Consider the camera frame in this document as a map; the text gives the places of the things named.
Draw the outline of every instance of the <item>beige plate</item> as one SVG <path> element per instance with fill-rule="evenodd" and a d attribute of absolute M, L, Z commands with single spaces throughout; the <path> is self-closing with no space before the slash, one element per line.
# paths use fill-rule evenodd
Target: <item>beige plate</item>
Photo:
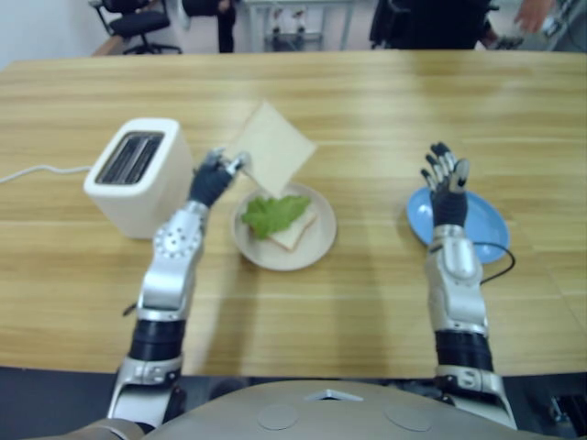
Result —
<path fill-rule="evenodd" d="M 284 195 L 307 195 L 317 219 L 304 231 L 293 252 L 289 252 L 270 240 L 258 240 L 240 217 L 247 211 L 249 202 L 255 197 L 269 197 L 263 190 L 257 190 L 245 197 L 237 206 L 231 222 L 232 236 L 242 254 L 250 261 L 269 270 L 298 270 L 306 268 L 324 257 L 337 236 L 337 218 L 332 206 L 322 194 L 300 185 L 290 183 Z"/>

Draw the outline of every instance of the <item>bread slice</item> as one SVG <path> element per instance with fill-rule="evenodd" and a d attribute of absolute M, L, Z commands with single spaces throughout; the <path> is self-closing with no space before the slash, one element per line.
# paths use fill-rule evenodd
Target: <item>bread slice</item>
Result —
<path fill-rule="evenodd" d="M 316 144 L 287 121 L 271 104 L 263 102 L 249 117 L 223 155 L 234 159 L 249 153 L 242 169 L 275 198 L 316 151 Z"/>
<path fill-rule="evenodd" d="M 305 230 L 316 220 L 318 214 L 312 208 L 312 205 L 305 209 L 305 212 L 296 218 L 293 223 L 284 231 L 279 231 L 271 234 L 269 239 L 277 243 L 285 250 L 293 252 L 300 242 L 300 238 Z"/>

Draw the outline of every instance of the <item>office chair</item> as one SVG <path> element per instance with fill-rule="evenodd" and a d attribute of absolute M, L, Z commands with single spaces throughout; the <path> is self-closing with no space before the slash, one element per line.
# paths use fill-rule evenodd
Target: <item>office chair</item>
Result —
<path fill-rule="evenodd" d="M 90 6 L 98 13 L 108 34 L 118 35 L 123 39 L 141 38 L 142 44 L 126 49 L 123 52 L 125 55 L 129 53 L 162 53 L 164 50 L 177 50 L 177 53 L 183 53 L 181 48 L 177 46 L 147 41 L 147 33 L 168 28 L 171 24 L 167 15 L 167 3 L 165 0 L 161 0 L 161 2 L 164 12 L 141 10 L 150 3 L 150 0 L 92 0 Z M 108 12 L 122 14 L 122 17 L 107 23 L 102 14 L 102 7 Z"/>

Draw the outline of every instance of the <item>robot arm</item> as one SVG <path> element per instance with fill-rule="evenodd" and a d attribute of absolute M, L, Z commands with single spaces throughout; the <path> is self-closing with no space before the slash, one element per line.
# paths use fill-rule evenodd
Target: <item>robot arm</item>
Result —
<path fill-rule="evenodd" d="M 482 265 L 465 234 L 465 185 L 469 162 L 456 161 L 444 144 L 426 156 L 434 176 L 422 170 L 431 191 L 433 240 L 426 257 L 428 310 L 436 336 L 436 382 L 445 401 L 515 428 L 502 378 L 493 372 Z"/>
<path fill-rule="evenodd" d="M 142 282 L 137 323 L 116 376 L 109 419 L 129 420 L 148 431 L 183 412 L 185 394 L 177 381 L 208 211 L 246 159 L 226 164 L 220 153 L 208 154 L 194 175 L 187 202 L 153 238 L 153 260 Z"/>

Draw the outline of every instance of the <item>person's hand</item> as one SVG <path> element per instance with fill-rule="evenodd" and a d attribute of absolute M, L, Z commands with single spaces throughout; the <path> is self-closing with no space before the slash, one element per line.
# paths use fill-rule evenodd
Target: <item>person's hand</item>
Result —
<path fill-rule="evenodd" d="M 524 0 L 514 22 L 525 32 L 538 32 L 554 3 L 555 0 Z"/>
<path fill-rule="evenodd" d="M 218 11 L 224 14 L 230 8 L 230 0 L 220 0 L 218 2 Z"/>
<path fill-rule="evenodd" d="M 189 200 L 211 208 L 228 188 L 237 171 L 245 165 L 246 155 L 241 154 L 227 163 L 222 158 L 223 150 L 217 148 L 210 151 L 200 168 L 194 171 Z"/>
<path fill-rule="evenodd" d="M 430 189 L 434 227 L 443 225 L 465 226 L 467 195 L 465 185 L 469 177 L 469 161 L 456 160 L 449 147 L 442 142 L 431 147 L 436 155 L 426 154 L 433 174 L 422 169 Z"/>

